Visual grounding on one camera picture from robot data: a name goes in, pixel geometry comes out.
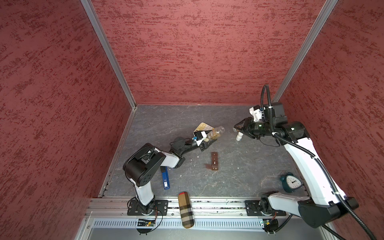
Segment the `clear amber pill bottle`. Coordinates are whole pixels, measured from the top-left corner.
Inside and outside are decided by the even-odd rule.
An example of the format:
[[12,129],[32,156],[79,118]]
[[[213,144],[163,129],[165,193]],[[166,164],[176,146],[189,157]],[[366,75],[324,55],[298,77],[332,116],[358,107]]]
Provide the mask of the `clear amber pill bottle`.
[[216,127],[207,134],[207,139],[208,141],[217,140],[224,132],[225,128],[223,126]]

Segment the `brown weekly pill organizer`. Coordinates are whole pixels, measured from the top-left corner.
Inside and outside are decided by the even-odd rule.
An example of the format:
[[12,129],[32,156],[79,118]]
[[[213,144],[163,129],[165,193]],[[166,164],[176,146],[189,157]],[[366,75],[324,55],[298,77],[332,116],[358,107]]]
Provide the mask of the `brown weekly pill organizer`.
[[217,152],[211,152],[211,163],[206,164],[206,168],[210,169],[212,171],[218,171],[219,170],[219,163],[218,163],[218,153]]

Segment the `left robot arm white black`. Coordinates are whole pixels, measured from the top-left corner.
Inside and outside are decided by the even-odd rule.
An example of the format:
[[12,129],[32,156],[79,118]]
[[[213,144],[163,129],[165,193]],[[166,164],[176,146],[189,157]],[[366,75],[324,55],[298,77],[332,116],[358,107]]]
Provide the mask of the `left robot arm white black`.
[[151,179],[162,167],[179,168],[185,161],[184,155],[204,151],[215,140],[205,141],[213,130],[195,131],[192,138],[177,137],[170,143],[170,150],[162,151],[150,143],[143,145],[123,165],[126,178],[134,185],[136,199],[141,206],[149,208],[155,199]]

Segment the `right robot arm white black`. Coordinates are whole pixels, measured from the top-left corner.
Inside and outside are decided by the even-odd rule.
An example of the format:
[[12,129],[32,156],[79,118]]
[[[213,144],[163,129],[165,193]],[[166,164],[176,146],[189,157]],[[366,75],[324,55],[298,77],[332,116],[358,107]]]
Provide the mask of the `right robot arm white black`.
[[306,196],[291,196],[279,192],[262,195],[260,211],[269,216],[283,211],[302,218],[307,225],[318,228],[346,214],[355,217],[357,200],[347,197],[335,183],[318,156],[310,135],[300,122],[283,122],[273,126],[269,122],[255,122],[252,117],[234,125],[236,132],[252,139],[271,136],[284,146],[296,163],[308,190]]

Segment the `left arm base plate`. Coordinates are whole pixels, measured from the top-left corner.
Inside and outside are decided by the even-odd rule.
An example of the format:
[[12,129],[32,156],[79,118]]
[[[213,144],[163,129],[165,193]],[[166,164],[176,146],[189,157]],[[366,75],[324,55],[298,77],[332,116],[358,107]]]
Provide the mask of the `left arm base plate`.
[[128,216],[166,216],[168,211],[168,200],[152,200],[147,206],[133,198],[127,203]]

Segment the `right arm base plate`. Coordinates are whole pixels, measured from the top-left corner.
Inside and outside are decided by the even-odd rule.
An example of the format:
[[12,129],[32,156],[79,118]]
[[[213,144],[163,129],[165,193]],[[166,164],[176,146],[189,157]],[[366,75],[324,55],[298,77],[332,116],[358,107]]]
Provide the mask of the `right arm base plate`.
[[272,209],[265,199],[246,200],[245,209],[249,217],[280,217],[287,215],[284,211]]

